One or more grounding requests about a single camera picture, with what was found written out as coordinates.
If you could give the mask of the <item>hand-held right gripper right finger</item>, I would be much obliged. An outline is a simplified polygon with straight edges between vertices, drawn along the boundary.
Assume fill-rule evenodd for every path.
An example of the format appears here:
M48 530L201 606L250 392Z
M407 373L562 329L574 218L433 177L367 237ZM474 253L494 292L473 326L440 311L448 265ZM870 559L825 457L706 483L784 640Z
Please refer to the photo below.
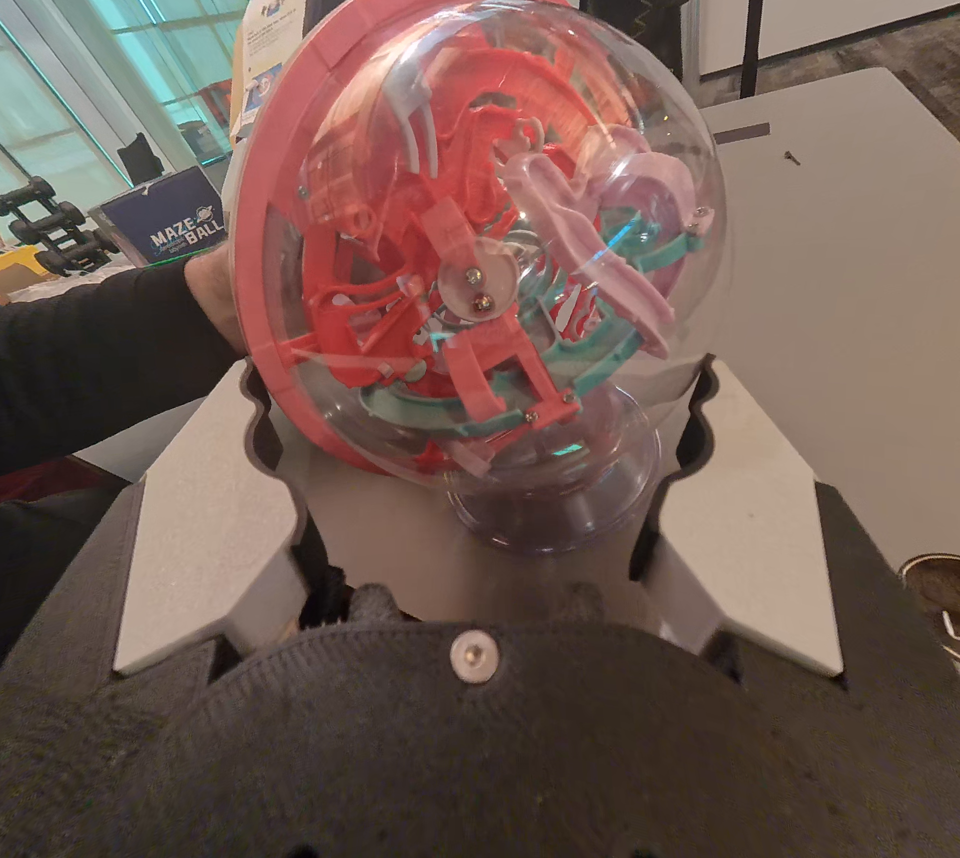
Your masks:
M660 635L697 656L736 636L839 676L817 479L714 357L690 398L678 465L657 488L637 547L636 575Z

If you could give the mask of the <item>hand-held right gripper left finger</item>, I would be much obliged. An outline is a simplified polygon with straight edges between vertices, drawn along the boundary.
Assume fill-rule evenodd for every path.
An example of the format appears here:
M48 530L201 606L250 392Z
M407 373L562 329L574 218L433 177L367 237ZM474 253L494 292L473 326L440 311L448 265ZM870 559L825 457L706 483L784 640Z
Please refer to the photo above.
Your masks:
M306 511L253 363L235 363L146 470L114 652L121 676L221 637L240 657L293 631Z

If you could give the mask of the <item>clear plastic ball stand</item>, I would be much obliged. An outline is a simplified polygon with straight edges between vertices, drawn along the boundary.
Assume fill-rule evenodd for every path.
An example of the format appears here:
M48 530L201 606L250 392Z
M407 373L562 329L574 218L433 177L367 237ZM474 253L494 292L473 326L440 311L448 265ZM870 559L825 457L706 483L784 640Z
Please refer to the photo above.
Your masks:
M510 444L486 483L461 484L448 501L464 527L488 543L526 554L567 552L637 518L661 456L642 407L603 384L576 416Z

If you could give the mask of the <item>clear red maze ball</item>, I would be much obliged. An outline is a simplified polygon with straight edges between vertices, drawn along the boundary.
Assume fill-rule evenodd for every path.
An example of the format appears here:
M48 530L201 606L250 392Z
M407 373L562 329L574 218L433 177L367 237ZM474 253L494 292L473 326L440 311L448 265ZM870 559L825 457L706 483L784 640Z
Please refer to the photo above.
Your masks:
M714 135L563 0L348 0L265 98L231 229L268 392L362 470L492 485L623 392L696 381L727 217Z

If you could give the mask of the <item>person's left forearm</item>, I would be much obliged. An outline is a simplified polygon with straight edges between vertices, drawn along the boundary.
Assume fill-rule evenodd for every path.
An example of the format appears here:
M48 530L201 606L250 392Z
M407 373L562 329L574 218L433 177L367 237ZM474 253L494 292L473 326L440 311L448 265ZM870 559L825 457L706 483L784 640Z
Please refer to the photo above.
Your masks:
M243 358L195 302L187 261L2 308L2 473L64 458L200 399Z

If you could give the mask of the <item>person's left hand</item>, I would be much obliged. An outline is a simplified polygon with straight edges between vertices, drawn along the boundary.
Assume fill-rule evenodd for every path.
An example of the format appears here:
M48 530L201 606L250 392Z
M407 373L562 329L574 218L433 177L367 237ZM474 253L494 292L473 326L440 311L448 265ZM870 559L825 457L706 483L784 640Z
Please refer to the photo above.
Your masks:
M200 311L238 357L248 353L234 301L231 252L227 243L188 259L186 286Z

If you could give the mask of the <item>instruction sign board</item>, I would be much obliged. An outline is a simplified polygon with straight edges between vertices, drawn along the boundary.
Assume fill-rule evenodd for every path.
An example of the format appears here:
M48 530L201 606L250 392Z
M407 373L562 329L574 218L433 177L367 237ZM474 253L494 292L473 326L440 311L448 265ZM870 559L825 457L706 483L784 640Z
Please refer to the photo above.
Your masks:
M304 37L306 0L249 0L232 59L229 142L251 125Z

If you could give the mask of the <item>round black control button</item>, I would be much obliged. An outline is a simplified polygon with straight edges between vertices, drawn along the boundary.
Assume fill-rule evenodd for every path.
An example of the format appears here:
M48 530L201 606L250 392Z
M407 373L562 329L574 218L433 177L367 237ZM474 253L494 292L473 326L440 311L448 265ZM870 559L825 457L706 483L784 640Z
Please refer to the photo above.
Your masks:
M959 670L959 555L928 552L907 560L898 576L930 635Z

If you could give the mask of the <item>dark blue cardboard box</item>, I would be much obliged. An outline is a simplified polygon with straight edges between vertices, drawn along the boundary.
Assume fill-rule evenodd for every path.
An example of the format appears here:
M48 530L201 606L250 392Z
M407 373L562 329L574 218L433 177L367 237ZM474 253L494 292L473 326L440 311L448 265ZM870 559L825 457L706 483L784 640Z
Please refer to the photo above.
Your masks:
M138 268L211 251L229 236L220 192L198 166L118 194L90 217Z

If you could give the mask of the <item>yellow box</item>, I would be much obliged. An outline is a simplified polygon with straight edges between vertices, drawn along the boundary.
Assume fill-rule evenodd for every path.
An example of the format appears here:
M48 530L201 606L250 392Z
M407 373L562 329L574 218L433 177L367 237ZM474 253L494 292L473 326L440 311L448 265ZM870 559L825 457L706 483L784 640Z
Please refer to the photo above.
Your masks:
M1 251L1 305L12 302L11 296L50 279L42 267L34 245L22 245Z

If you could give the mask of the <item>black dumbbell rack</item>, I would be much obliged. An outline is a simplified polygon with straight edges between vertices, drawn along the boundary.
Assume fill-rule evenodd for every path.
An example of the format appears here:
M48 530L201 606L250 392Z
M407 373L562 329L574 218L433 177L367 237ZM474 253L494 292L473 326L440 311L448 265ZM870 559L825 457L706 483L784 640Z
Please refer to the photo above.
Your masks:
M1 195L1 217L13 217L9 231L19 244L37 247L37 263L54 276L89 275L112 261L121 249L97 226L85 230L87 215L56 199L42 177Z

